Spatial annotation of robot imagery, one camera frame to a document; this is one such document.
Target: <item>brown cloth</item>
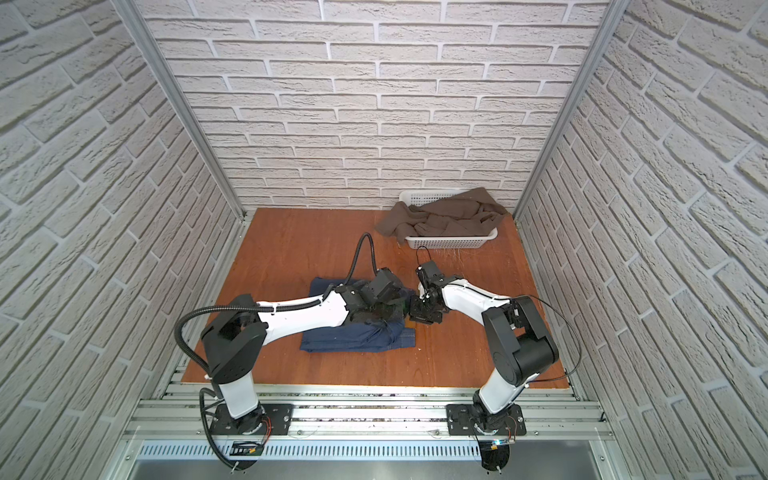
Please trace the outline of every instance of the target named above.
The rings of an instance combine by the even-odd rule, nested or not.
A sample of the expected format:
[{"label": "brown cloth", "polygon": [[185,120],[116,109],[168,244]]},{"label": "brown cloth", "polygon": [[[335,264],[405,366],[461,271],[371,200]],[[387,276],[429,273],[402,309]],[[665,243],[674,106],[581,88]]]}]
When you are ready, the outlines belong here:
[{"label": "brown cloth", "polygon": [[376,230],[400,243],[406,237],[486,237],[507,213],[485,188],[475,188],[421,207],[398,202]]}]

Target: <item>white plastic basket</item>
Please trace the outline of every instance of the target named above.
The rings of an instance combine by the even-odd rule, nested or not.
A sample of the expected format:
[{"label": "white plastic basket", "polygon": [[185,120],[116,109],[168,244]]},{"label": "white plastic basket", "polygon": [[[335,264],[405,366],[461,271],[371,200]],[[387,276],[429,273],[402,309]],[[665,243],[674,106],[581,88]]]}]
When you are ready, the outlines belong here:
[{"label": "white plastic basket", "polygon": [[[467,190],[405,190],[400,194],[400,201],[406,205],[420,207],[435,200],[463,194]],[[406,237],[408,245],[413,248],[480,248],[483,243],[493,240],[498,230],[491,230],[487,237]]]}]

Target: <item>orange wooden board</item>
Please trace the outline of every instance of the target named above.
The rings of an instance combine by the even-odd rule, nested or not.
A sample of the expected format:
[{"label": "orange wooden board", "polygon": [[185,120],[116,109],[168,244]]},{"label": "orange wooden board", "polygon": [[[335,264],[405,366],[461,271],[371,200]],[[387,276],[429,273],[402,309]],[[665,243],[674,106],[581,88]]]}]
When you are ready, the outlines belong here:
[{"label": "orange wooden board", "polygon": [[[315,276],[343,278],[363,232],[373,235],[378,267],[387,266],[409,288],[417,288],[416,253],[382,237],[374,226],[384,211],[259,209],[224,282],[217,303],[242,293],[256,301],[302,298]],[[421,261],[427,258],[419,251]],[[511,217],[498,237],[472,250],[432,250],[432,259],[446,275],[458,274],[499,295],[536,295],[533,277]],[[355,278],[373,277],[367,241]],[[411,324],[416,347],[384,353],[306,353],[301,334],[278,339],[261,349],[253,369],[257,383],[294,385],[453,386],[480,387],[493,371],[482,326],[458,312],[442,324]],[[195,349],[204,355],[202,343]],[[541,378],[563,375],[557,362]],[[206,382],[203,370],[190,362],[183,382]],[[538,382],[538,388],[567,388],[565,379]]]}]

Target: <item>black mounting plate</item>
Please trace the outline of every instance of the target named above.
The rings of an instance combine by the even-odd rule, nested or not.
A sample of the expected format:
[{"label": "black mounting plate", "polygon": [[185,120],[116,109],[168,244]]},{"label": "black mounting plate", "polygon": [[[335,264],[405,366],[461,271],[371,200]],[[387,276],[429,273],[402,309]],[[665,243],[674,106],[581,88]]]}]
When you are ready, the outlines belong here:
[{"label": "black mounting plate", "polygon": [[[482,434],[482,432],[477,432],[475,430],[475,423],[477,422],[473,418],[472,407],[472,405],[465,403],[454,403],[445,406],[445,414],[448,417],[449,435],[467,436]],[[509,432],[511,432],[513,436],[523,436],[528,432],[525,428],[525,419],[520,421],[522,418],[523,413],[519,405],[513,403],[507,408],[504,422],[507,427],[510,428]],[[508,433],[505,428],[500,430],[504,431],[499,431],[497,435]]]},{"label": "black mounting plate", "polygon": [[[288,435],[293,405],[290,403],[262,403],[261,407],[264,409],[264,415],[269,417],[270,422],[272,422],[271,435]],[[265,433],[265,426],[259,425],[259,428],[251,432],[250,435],[263,435]],[[232,420],[226,404],[222,403],[216,407],[214,420],[210,424],[210,434],[238,435],[237,424],[235,420]]]}]

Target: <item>brick wall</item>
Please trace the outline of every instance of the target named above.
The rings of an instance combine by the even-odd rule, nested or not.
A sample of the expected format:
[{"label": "brick wall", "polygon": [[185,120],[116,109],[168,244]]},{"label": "brick wall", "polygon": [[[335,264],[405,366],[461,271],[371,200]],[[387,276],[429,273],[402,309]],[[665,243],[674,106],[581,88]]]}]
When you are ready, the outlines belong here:
[{"label": "brick wall", "polygon": [[234,215],[110,2],[0,41],[0,477],[97,478]]},{"label": "brick wall", "polygon": [[519,217],[638,477],[768,477],[767,72],[763,0],[633,0]]},{"label": "brick wall", "polygon": [[513,207],[606,2],[137,2],[243,205]]}]

